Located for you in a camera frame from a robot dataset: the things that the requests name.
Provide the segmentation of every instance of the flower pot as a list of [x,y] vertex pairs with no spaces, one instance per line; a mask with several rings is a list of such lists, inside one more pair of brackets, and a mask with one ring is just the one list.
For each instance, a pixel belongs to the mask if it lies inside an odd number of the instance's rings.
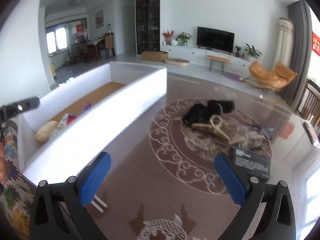
[[252,62],[256,61],[257,59],[255,57],[252,57],[252,56],[248,55],[247,56],[247,60],[252,63]]
[[177,46],[178,45],[178,41],[176,39],[171,40],[171,45],[172,46]]

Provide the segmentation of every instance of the black bookshelf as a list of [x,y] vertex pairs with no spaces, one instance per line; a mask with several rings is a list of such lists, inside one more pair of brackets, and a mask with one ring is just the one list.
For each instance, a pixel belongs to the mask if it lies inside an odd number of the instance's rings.
[[160,51],[160,0],[136,0],[137,49]]

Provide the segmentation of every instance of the tv screen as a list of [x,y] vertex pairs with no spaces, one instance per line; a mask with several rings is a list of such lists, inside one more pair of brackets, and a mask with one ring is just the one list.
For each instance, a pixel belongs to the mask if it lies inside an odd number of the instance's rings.
[[234,39],[234,33],[198,27],[197,46],[232,52]]

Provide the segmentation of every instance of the curtain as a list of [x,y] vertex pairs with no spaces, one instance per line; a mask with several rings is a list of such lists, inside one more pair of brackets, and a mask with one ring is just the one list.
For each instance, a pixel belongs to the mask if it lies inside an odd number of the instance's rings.
[[300,0],[289,5],[288,18],[295,26],[290,68],[298,75],[291,84],[281,90],[280,95],[295,110],[302,97],[307,81],[312,50],[312,23],[310,8],[307,2]]
[[293,22],[285,19],[279,19],[279,40],[278,48],[276,53],[275,63],[273,65],[273,70],[276,68],[276,64],[281,62],[287,67],[290,67],[292,50],[293,50],[293,37],[294,37],[294,25]]

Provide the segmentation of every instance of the gray curtain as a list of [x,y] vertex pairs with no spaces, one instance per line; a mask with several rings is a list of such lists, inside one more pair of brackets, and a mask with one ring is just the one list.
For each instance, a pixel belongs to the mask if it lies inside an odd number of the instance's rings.
[[288,18],[295,28],[290,68],[298,75],[291,84],[281,90],[280,95],[296,110],[307,81],[312,50],[312,23],[307,2],[300,0],[289,5]]

